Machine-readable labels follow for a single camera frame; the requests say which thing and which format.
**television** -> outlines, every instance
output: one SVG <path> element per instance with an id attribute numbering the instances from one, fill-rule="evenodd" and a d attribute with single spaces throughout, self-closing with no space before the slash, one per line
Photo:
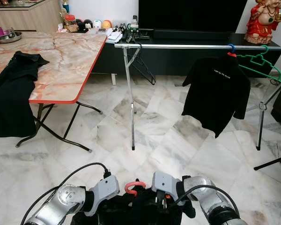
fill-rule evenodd
<path id="1" fill-rule="evenodd" d="M 139 0 L 140 29 L 235 32 L 247 0 Z"/>

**black t-shirt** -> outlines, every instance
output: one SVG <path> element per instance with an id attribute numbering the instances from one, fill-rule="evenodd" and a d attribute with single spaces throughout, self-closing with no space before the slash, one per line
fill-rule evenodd
<path id="1" fill-rule="evenodd" d="M 182 115 L 190 115 L 212 130 L 217 138 L 232 116 L 244 119 L 250 81 L 236 57 L 197 60 L 183 86 L 189 85 Z"/>

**black cloth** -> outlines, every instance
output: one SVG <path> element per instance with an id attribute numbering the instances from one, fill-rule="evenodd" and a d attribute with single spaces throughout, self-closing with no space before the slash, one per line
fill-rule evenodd
<path id="1" fill-rule="evenodd" d="M 217 138 L 232 116 L 244 119 L 250 81 L 236 57 L 197 60 L 183 86 L 191 84 L 182 115 L 190 115 Z"/>
<path id="2" fill-rule="evenodd" d="M 36 125 L 29 97 L 37 81 L 38 68 L 49 63 L 40 54 L 17 51 L 0 73 L 0 137 L 35 134 Z"/>

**red figurine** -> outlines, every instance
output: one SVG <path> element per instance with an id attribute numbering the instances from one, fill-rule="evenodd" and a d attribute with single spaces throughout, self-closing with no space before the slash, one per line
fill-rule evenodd
<path id="1" fill-rule="evenodd" d="M 268 44 L 272 41 L 272 30 L 281 22 L 281 0 L 256 0 L 247 24 L 245 40 L 254 44 Z"/>

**green hanger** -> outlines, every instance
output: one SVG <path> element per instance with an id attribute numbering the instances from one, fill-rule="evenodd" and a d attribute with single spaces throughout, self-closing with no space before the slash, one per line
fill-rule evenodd
<path id="1" fill-rule="evenodd" d="M 277 71 L 279 72 L 280 76 L 279 76 L 278 78 L 272 77 L 272 76 L 270 76 L 270 75 L 261 73 L 261 72 L 259 72 L 259 71 L 256 71 L 256 70 L 254 70 L 254 69 L 251 69 L 251 68 L 248 68 L 248 67 L 245 67 L 245 66 L 242 66 L 242 65 L 239 65 L 239 66 L 242 67 L 242 68 L 246 68 L 246 69 L 248 69 L 248 70 L 250 70 L 250 71 L 256 72 L 256 73 L 258 73 L 258 74 L 261 74 L 261 75 L 263 75 L 263 76 L 267 76 L 267 77 L 269 77 L 269 78 L 272 78 L 272 79 L 275 80 L 275 81 L 281 82 L 281 71 L 280 71 L 277 67 L 274 67 L 269 61 L 267 61 L 267 60 L 265 60 L 265 59 L 263 58 L 263 55 L 268 52 L 268 47 L 267 47 L 266 45 L 262 45 L 262 46 L 266 48 L 266 51 L 263 52 L 263 53 L 260 53 L 260 54 L 255 55 L 255 56 L 254 56 L 254 55 L 237 55 L 237 57 L 241 57 L 241 58 L 247 58 L 247 57 L 249 57 L 249 58 L 251 58 L 251 59 L 250 59 L 250 62 L 251 62 L 251 63 L 254 63 L 254 64 L 259 65 L 259 66 L 263 66 L 265 63 L 269 64 L 271 68 L 273 68 L 273 69 L 275 69 L 275 70 L 277 70 Z M 257 62 L 254 62 L 254 61 L 253 61 L 254 59 L 256 59 L 256 58 L 258 58 L 258 57 L 261 58 L 262 63 L 257 63 Z"/>

